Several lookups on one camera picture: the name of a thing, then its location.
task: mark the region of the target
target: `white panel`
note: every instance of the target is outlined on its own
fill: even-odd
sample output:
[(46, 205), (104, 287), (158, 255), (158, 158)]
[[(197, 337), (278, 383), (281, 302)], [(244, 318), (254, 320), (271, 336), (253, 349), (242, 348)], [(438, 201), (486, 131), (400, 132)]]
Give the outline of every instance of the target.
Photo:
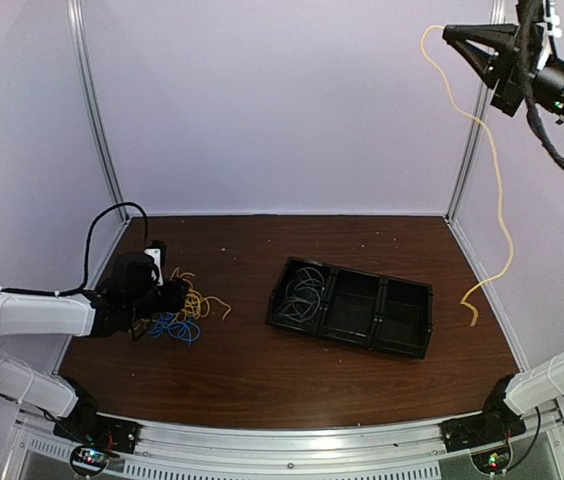
[[(557, 6), (564, 28), (564, 2)], [(564, 38), (558, 42), (558, 49), (564, 59)], [(523, 354), (535, 366), (564, 350), (564, 173), (529, 131), (524, 113), (524, 107), (515, 119), (494, 109), (489, 113), (488, 123), (494, 130), (502, 163), (505, 218), (516, 246), (509, 274), (498, 280), (494, 289)], [(554, 143), (564, 153), (564, 126), (553, 125), (555, 117), (549, 114), (543, 118)], [(459, 222), (489, 273), (498, 272), (507, 255), (495, 206), (490, 151), (482, 142)]]
[[(65, 289), (82, 278), (84, 239), (110, 204), (63, 0), (0, 0), (0, 284)], [(103, 222), (92, 265), (118, 229)], [(0, 341), (34, 367), (61, 336)], [(0, 460), (17, 408), (0, 399)]]
[[(468, 123), (420, 53), (472, 0), (85, 2), (125, 193), (151, 213), (443, 213)], [(471, 110), (477, 80), (428, 49)]]

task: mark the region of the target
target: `black plastic organizer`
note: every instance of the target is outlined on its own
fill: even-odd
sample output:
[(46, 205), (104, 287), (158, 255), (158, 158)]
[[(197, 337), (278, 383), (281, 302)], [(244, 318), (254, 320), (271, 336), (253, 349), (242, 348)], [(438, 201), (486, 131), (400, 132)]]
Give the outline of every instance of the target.
[(424, 358), (431, 285), (289, 258), (266, 323), (379, 352)]

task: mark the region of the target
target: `tangled cable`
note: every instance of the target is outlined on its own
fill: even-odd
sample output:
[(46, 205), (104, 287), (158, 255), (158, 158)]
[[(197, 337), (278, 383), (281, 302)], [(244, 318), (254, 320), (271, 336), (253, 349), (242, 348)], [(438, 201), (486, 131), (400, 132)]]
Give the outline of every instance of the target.
[(173, 270), (171, 280), (180, 278), (189, 285), (189, 291), (184, 299), (184, 307), (178, 313), (163, 313), (154, 322), (149, 336), (151, 338), (161, 337), (165, 332), (171, 337), (186, 342), (191, 346), (198, 338), (200, 338), (201, 330), (196, 323), (201, 318), (206, 318), (211, 314), (211, 303), (209, 300), (215, 300), (222, 306), (226, 307), (222, 320), (226, 319), (231, 312), (231, 305), (223, 302), (218, 297), (205, 297), (193, 288), (193, 283), (188, 277), (195, 277), (194, 273), (182, 272), (180, 267)]
[(325, 287), (324, 276), (318, 270), (311, 267), (299, 269), (296, 277), (287, 283), (284, 300), (276, 315), (296, 323), (312, 321), (318, 313)]

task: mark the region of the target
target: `tangled yellow wire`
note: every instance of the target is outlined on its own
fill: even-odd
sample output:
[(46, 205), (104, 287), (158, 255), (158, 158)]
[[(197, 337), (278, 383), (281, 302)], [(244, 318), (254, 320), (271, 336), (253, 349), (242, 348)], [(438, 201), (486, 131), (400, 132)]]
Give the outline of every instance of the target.
[(218, 297), (209, 296), (205, 297), (200, 292), (193, 288), (193, 283), (187, 277), (195, 277), (195, 273), (182, 272), (180, 273), (180, 267), (176, 267), (171, 274), (171, 280), (174, 278), (180, 278), (189, 285), (189, 292), (184, 299), (184, 308), (180, 310), (177, 315), (173, 318), (173, 322), (183, 322), (187, 318), (192, 318), (193, 320), (198, 320), (200, 318), (206, 318), (211, 314), (211, 304), (209, 300), (215, 300), (220, 305), (226, 307), (224, 315), (222, 315), (222, 320), (231, 313), (231, 305), (223, 302)]

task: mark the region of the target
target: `ventilation grille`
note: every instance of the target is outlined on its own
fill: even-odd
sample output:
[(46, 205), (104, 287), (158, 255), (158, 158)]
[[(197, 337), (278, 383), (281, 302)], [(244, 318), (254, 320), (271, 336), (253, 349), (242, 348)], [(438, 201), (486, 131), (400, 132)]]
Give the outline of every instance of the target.
[[(163, 468), (155, 465), (142, 465), (127, 461), (124, 468), (124, 477), (134, 480), (252, 480), (252, 477), (224, 475), (208, 475), (187, 473), (179, 469)], [(440, 467), (437, 462), (429, 462), (415, 467), (391, 468), (374, 475), (319, 476), (324, 480), (441, 480)]]
[(47, 457), (57, 458), (58, 460), (69, 460), (71, 450), (65, 445), (55, 443), (49, 440), (32, 438), (29, 442), (29, 449), (46, 455)]

